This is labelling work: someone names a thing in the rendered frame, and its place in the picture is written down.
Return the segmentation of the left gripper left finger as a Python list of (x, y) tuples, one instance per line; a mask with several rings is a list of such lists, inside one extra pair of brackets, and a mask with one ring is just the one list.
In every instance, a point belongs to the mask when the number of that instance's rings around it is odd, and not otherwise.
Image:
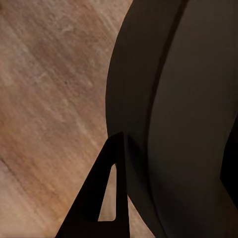
[[(116, 219), (98, 221), (114, 163)], [(106, 141), (55, 238), (130, 238), (123, 132)]]

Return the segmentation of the cauldron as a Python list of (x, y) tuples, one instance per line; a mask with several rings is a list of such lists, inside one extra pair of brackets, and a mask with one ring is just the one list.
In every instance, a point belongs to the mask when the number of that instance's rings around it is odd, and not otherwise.
[(238, 238), (220, 180), (238, 142), (238, 0), (133, 0), (106, 124), (108, 137), (123, 132), (127, 195), (156, 238)]

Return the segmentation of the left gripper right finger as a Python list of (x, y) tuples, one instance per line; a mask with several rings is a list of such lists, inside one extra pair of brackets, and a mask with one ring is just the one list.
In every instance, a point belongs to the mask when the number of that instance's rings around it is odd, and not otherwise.
[(224, 148), (220, 180), (238, 209), (238, 142), (231, 138)]

